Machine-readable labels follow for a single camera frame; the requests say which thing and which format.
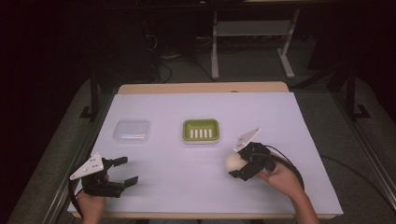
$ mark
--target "white tabletop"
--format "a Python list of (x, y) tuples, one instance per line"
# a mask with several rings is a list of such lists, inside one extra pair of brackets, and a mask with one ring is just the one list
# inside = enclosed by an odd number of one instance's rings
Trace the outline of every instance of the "white tabletop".
[[(123, 119), (150, 122), (144, 144), (122, 145), (113, 133)], [(186, 145), (186, 119), (216, 119), (220, 138), (212, 145)], [(305, 191), (320, 217), (343, 214), (341, 206), (290, 92), (118, 94), (92, 153), (126, 156), (111, 168), (110, 181), (139, 176), (121, 197), (107, 200), (110, 217), (293, 217), (290, 200), (258, 178), (234, 179), (225, 169), (237, 136), (257, 127), (253, 139), (276, 147), (300, 170)], [(70, 205), (70, 212), (76, 212)]]

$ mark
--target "white ball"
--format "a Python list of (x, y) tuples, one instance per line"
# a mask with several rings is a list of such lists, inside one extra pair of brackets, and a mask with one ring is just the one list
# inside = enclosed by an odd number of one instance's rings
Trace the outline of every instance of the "white ball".
[(225, 161), (225, 167), (227, 172), (240, 170), (247, 164), (246, 161), (242, 160), (241, 156), (238, 153), (230, 154)]

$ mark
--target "plastic lid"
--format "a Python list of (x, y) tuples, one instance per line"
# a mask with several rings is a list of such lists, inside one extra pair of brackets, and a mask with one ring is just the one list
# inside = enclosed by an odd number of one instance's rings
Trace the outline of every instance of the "plastic lid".
[(113, 138), (121, 144), (143, 144), (149, 140), (149, 121), (122, 119), (117, 124)]

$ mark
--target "green soap dish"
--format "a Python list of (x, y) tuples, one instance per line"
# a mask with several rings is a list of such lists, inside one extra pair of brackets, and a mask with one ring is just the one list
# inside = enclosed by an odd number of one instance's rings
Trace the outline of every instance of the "green soap dish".
[(187, 119), (183, 123), (186, 144), (214, 144), (219, 141), (219, 123), (215, 119)]

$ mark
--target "dark background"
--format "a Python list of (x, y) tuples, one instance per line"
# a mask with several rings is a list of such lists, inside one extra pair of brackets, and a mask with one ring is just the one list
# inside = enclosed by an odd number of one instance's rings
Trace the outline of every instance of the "dark background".
[[(90, 56), (100, 53), (90, 51), (91, 42), (87, 42), (83, 34), (96, 21), (111, 18), (112, 14), (76, 8), (90, 8), (96, 2), (8, 0), (0, 5), (0, 223), (7, 222), (71, 100), (93, 72)], [(318, 40), (312, 68), (325, 68), (353, 55), (358, 77), (371, 85), (393, 120), (396, 120), (395, 47), (392, 43), (396, 39), (395, 9), (386, 2), (376, 2), (374, 7), (307, 7), (302, 10), (294, 36), (312, 35)], [(208, 12), (158, 13), (155, 24), (143, 26), (143, 29), (138, 25), (141, 16), (144, 18), (144, 13), (134, 15), (134, 29), (129, 35), (143, 34), (149, 28), (160, 37), (162, 44), (187, 52), (194, 50), (191, 43), (193, 45), (195, 35), (211, 36), (211, 19), (208, 19), (211, 14)], [(188, 32), (181, 33), (180, 27)], [(183, 36), (183, 39), (175, 41), (175, 36)], [(145, 52), (139, 55), (143, 55), (140, 59), (150, 61)], [(147, 78), (121, 80), (108, 89), (121, 82), (150, 82), (153, 71), (146, 69), (140, 70), (149, 74)], [(118, 72), (115, 69), (108, 72), (108, 77), (106, 74), (100, 77), (112, 79)]]

